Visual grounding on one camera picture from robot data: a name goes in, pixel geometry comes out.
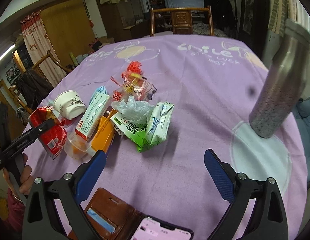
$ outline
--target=carved wooden panel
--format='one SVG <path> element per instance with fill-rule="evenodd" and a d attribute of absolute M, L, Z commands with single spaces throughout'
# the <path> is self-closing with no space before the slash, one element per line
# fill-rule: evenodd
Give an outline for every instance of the carved wooden panel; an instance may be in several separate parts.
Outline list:
<path fill-rule="evenodd" d="M 191 11 L 172 12 L 174 34 L 193 34 Z"/>

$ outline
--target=bracelet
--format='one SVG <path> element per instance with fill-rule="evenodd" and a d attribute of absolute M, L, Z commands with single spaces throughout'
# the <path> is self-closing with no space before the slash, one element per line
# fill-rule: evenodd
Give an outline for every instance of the bracelet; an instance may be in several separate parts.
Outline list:
<path fill-rule="evenodd" d="M 23 202 L 21 199 L 19 199 L 18 197 L 15 196 L 15 194 L 13 193 L 14 198 L 16 198 L 16 200 L 18 200 L 19 202 Z"/>

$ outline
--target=wooden chair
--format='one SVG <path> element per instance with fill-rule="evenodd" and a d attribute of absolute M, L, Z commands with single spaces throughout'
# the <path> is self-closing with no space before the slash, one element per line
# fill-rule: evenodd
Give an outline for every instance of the wooden chair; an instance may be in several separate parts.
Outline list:
<path fill-rule="evenodd" d="M 33 113 L 33 110 L 29 108 L 18 96 L 20 94 L 20 91 L 18 90 L 16 85 L 13 85 L 9 88 L 9 91 L 13 95 L 14 99 L 23 107 L 29 114 Z"/>
<path fill-rule="evenodd" d="M 40 69 L 39 65 L 45 61 L 47 58 L 50 58 L 58 67 L 60 67 L 62 70 L 64 70 L 66 72 L 66 74 L 69 74 L 72 70 L 69 68 L 66 68 L 64 66 L 62 66 L 57 59 L 55 59 L 55 57 L 50 53 L 50 50 L 47 50 L 47 54 L 42 57 L 34 66 L 32 66 L 32 69 L 35 70 L 37 72 L 38 75 L 40 75 L 42 78 L 45 78 L 45 80 L 47 80 L 48 83 L 49 80 L 46 78 L 46 76 L 44 75 L 44 73 L 42 72 L 42 70 Z"/>
<path fill-rule="evenodd" d="M 42 57 L 34 66 L 32 66 L 32 69 L 36 71 L 36 73 L 38 75 L 40 75 L 42 78 L 45 78 L 45 80 L 47 80 L 48 83 L 49 80 L 46 78 L 46 76 L 44 75 L 44 73 L 42 72 L 42 70 L 40 69 L 39 65 L 46 60 L 47 58 L 50 58 L 58 67 L 60 67 L 62 70 L 64 70 L 67 74 L 69 74 L 72 70 L 68 69 L 66 67 L 63 67 L 57 59 L 55 59 L 55 57 L 50 53 L 50 51 L 47 51 L 47 54 Z M 9 88 L 9 91 L 11 92 L 11 94 L 13 95 L 14 99 L 29 113 L 32 114 L 33 111 L 31 108 L 29 108 L 19 97 L 18 95 L 20 94 L 20 91 L 18 90 L 16 85 L 13 85 Z"/>
<path fill-rule="evenodd" d="M 208 13 L 210 36 L 214 36 L 213 18 L 211 7 L 207 8 L 165 8 L 165 9 L 151 9 L 150 11 L 150 36 L 155 35 L 155 14 L 163 12 L 171 12 L 173 34 L 193 34 L 193 22 L 191 11 L 203 11 Z"/>

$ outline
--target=table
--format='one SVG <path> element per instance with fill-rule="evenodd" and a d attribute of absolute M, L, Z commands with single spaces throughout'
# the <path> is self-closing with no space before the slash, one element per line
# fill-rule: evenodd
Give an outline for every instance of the table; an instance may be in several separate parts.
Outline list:
<path fill-rule="evenodd" d="M 203 157 L 212 148 L 222 162 L 251 179 L 274 177 L 282 193 L 289 229 L 294 239 L 306 202 L 307 169 L 303 145 L 292 114 L 270 139 L 258 137 L 248 116 L 263 86 L 267 70 L 242 42 L 197 35 L 167 35 L 104 46 L 87 57 L 49 94 L 75 90 L 87 105 L 94 90 L 117 89 L 111 76 L 120 76 L 129 62 L 140 61 L 144 76 L 158 89 L 152 104 L 175 104 L 167 141 L 138 153 L 127 138 L 117 136 L 107 164 L 88 200 L 103 187 L 141 212 L 190 228 L 194 240 L 206 239 L 228 207 Z M 71 130 L 78 123 L 75 120 Z M 25 150 L 34 177 L 45 181 L 74 172 L 89 160 L 73 160 L 64 152 L 50 159 L 36 141 Z M 66 229 L 71 227 L 61 204 L 57 208 Z M 241 236 L 252 201 L 236 234 Z"/>

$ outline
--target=red patterned curtain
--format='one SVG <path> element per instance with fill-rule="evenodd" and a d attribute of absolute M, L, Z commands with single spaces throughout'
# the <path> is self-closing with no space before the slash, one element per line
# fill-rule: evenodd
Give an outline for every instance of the red patterned curtain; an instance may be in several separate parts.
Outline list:
<path fill-rule="evenodd" d="M 25 45 L 34 64 L 47 54 L 47 50 L 50 50 L 58 60 L 40 17 L 40 11 L 26 16 L 20 23 Z M 50 58 L 41 63 L 39 67 L 54 87 L 66 76 L 66 73 Z"/>

